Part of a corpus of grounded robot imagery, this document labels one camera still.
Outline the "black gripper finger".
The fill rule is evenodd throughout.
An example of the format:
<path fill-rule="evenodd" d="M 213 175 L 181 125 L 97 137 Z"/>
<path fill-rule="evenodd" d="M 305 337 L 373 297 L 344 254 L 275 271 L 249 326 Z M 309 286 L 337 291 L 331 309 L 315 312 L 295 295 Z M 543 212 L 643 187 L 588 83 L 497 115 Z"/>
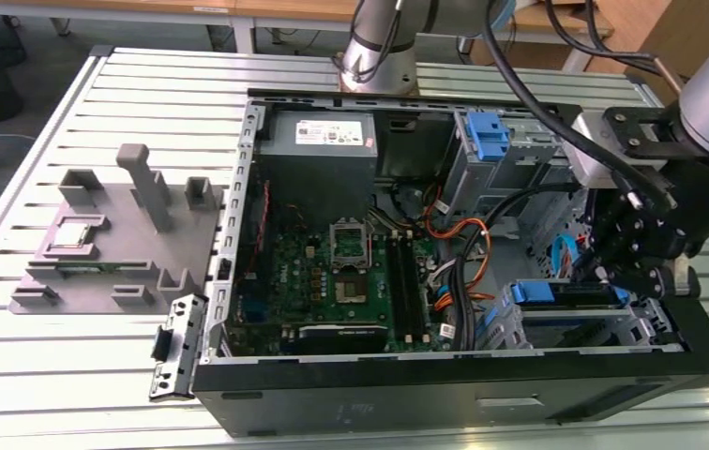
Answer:
<path fill-rule="evenodd" d="M 591 215 L 588 247 L 580 255 L 580 280 L 604 279 L 615 287 L 637 287 L 637 251 L 632 250 L 643 232 L 643 214 L 633 209 Z"/>
<path fill-rule="evenodd" d="M 637 239 L 640 264 L 656 274 L 660 297 L 699 297 L 699 281 L 689 259 L 699 244 L 685 232 L 667 223 L 655 223 Z"/>

